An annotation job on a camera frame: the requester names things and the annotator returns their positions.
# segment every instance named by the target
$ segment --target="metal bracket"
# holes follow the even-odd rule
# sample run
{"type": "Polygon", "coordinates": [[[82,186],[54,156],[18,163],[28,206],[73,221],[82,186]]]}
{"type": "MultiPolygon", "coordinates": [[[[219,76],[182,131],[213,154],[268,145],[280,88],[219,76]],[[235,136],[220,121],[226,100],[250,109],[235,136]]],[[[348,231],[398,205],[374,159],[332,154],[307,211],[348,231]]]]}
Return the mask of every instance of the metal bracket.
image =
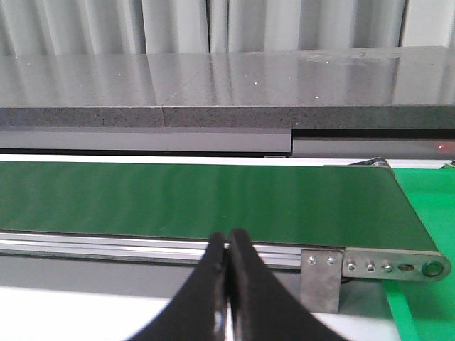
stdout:
{"type": "Polygon", "coordinates": [[[339,250],[301,250],[300,301],[312,313],[337,313],[343,254],[339,250]]]}

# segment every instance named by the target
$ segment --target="green conveyor belt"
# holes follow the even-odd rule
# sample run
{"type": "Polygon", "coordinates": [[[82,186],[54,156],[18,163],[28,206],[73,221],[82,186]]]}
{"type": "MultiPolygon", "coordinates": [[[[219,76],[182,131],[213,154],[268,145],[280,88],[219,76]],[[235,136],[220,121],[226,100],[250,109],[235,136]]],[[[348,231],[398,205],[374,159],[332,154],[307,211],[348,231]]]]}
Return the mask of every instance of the green conveyor belt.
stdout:
{"type": "Polygon", "coordinates": [[[436,247],[376,167],[0,162],[0,229],[257,242],[436,247]]]}
{"type": "MultiPolygon", "coordinates": [[[[455,170],[397,169],[397,180],[429,230],[439,250],[455,264],[455,170]]],[[[437,283],[402,282],[386,286],[391,309],[403,341],[455,340],[455,273],[437,283]],[[401,287],[409,310],[396,299],[401,287]]]]}

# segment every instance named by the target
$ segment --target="green belt surface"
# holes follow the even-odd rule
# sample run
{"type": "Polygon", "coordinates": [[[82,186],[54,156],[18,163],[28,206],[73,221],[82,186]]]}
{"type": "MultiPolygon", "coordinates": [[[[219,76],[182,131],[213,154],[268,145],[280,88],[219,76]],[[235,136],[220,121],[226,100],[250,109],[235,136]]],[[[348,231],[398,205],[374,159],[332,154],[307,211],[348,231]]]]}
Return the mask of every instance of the green belt surface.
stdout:
{"type": "Polygon", "coordinates": [[[386,168],[0,162],[0,229],[436,251],[386,168]]]}
{"type": "MultiPolygon", "coordinates": [[[[439,250],[454,266],[455,170],[396,169],[395,174],[439,250]]],[[[455,271],[436,283],[386,283],[385,287],[403,341],[455,340],[455,271]],[[397,296],[400,291],[409,309],[397,296]]]]}

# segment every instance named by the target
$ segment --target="gray stone surface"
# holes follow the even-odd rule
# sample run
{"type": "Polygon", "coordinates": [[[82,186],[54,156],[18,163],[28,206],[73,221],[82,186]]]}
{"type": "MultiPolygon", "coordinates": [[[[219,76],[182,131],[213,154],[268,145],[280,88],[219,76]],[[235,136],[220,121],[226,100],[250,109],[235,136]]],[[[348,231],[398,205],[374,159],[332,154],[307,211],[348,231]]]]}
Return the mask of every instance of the gray stone surface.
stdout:
{"type": "Polygon", "coordinates": [[[0,57],[0,126],[455,129],[455,52],[0,57]]]}

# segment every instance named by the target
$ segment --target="granite countertop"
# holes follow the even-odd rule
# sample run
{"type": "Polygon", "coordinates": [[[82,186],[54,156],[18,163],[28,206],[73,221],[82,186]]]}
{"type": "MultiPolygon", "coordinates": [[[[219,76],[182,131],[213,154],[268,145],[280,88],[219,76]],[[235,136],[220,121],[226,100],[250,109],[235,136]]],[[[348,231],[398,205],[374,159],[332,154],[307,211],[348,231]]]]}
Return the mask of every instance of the granite countertop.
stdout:
{"type": "Polygon", "coordinates": [[[0,57],[0,126],[455,129],[455,52],[0,57]]]}

